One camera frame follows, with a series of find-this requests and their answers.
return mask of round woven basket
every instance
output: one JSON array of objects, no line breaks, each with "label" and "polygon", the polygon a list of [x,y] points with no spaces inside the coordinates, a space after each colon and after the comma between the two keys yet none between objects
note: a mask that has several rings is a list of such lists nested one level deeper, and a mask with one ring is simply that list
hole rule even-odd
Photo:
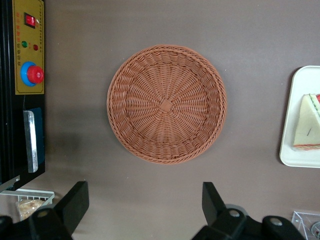
[{"label": "round woven basket", "polygon": [[178,164],[203,153],[222,130],[223,81],[203,56],[176,45],[155,45],[118,69],[107,95],[112,130],[131,153]]}]

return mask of yellow control panel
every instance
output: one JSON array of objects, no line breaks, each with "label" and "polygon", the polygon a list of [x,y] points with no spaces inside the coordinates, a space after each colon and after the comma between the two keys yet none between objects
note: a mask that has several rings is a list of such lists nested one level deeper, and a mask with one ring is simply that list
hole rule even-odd
[{"label": "yellow control panel", "polygon": [[44,2],[12,0],[12,15],[15,94],[44,94]]}]

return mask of table surface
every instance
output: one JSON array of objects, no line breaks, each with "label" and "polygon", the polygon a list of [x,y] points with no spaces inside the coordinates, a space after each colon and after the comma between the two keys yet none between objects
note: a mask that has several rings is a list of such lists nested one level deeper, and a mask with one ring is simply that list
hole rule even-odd
[{"label": "table surface", "polygon": [[[76,240],[189,240],[206,224],[203,182],[257,221],[318,211],[320,170],[279,151],[293,74],[320,65],[319,13],[320,0],[45,1],[47,171],[26,187],[61,197],[88,181]],[[216,142],[177,165],[132,155],[107,116],[117,69],[156,44],[203,55],[227,93]]]}]

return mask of white plate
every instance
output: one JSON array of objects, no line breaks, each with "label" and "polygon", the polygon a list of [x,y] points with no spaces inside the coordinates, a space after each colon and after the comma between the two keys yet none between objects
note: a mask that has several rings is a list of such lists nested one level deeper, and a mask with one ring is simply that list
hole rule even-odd
[{"label": "white plate", "polygon": [[293,148],[303,95],[320,94],[320,66],[300,68],[292,78],[291,91],[280,148],[281,161],[291,167],[320,168],[320,150]]}]

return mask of red button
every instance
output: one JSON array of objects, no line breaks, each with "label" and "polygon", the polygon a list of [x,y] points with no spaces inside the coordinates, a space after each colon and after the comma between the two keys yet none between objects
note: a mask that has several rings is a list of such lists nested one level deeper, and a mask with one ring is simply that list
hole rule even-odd
[{"label": "red button", "polygon": [[36,26],[36,18],[29,14],[25,15],[25,23],[29,26],[35,27]]},{"label": "red button", "polygon": [[45,78],[44,71],[39,66],[30,66],[26,71],[26,75],[33,84],[40,84]]}]

